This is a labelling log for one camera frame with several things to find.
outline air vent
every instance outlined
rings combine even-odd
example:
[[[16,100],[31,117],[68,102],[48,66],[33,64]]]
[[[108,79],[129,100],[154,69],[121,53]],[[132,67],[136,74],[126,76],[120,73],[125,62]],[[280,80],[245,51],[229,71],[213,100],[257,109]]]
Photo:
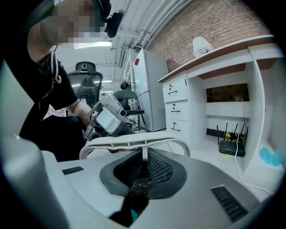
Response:
[[[211,189],[224,211],[234,223],[244,217],[248,212],[241,204],[230,194],[225,186],[219,186]]]
[[[62,172],[64,175],[68,175],[68,174],[79,172],[81,170],[84,170],[84,169],[82,167],[78,166],[78,167],[62,170]]]

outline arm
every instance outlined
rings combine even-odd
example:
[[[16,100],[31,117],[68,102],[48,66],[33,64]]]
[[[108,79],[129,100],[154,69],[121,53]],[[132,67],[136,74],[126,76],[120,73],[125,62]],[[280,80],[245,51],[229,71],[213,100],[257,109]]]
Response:
[[[79,99],[77,99],[74,103],[67,106],[66,109],[75,117],[80,118],[84,125],[90,125],[90,122],[88,120],[88,113],[91,108],[86,103],[81,102]]]

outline white cable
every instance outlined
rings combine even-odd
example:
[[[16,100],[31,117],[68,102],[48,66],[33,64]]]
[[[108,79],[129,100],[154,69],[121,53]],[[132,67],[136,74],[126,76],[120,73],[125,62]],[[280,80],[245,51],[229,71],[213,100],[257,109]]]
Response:
[[[169,146],[171,152],[174,153],[174,152],[172,151],[171,146],[169,145],[169,142],[168,142],[168,141],[167,141],[167,144],[168,144],[168,146]]]
[[[249,187],[258,188],[258,189],[261,189],[261,190],[263,190],[263,191],[265,191],[265,192],[267,192],[267,193],[269,193],[269,194],[274,194],[274,193],[272,193],[272,192],[270,192],[270,191],[267,191],[266,189],[261,188],[261,187],[259,187],[259,186],[247,184],[247,183],[245,183],[245,182],[241,179],[240,173],[239,173],[239,171],[238,171],[237,163],[236,163],[236,155],[237,155],[237,151],[238,151],[238,140],[239,140],[239,137],[240,137],[240,132],[238,131],[238,136],[237,136],[237,141],[236,141],[236,154],[235,154],[235,156],[234,156],[234,164],[236,165],[236,171],[237,171],[238,177],[240,178],[241,182],[242,182],[243,184],[249,186]]]

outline fluorescent light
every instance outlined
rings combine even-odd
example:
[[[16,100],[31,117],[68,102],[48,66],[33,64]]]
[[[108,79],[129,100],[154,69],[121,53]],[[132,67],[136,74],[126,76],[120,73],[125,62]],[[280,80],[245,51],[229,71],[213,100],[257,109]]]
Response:
[[[112,83],[112,81],[102,81],[102,83]]]
[[[112,41],[96,41],[92,43],[75,43],[74,48],[89,48],[89,47],[111,47]]]

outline wooden countertop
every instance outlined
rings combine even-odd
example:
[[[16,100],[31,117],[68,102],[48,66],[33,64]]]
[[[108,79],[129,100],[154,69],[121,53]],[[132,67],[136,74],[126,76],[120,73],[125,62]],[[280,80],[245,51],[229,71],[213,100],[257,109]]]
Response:
[[[222,46],[220,48],[214,49],[213,51],[195,58],[186,64],[180,66],[179,68],[175,69],[174,71],[170,72],[168,75],[165,75],[163,78],[159,79],[159,83],[163,83],[164,81],[170,79],[171,77],[179,74],[180,72],[183,72],[185,70],[188,70],[190,68],[193,68],[199,64],[202,64],[206,61],[209,61],[211,59],[217,58],[219,56],[223,56],[232,52],[236,52],[239,50],[247,49],[249,46],[255,46],[255,45],[261,45],[261,44],[267,44],[267,43],[275,43],[273,40],[273,35],[262,35],[262,36],[256,36],[252,38],[247,38],[243,40],[239,40],[234,43],[227,44],[225,46]]]

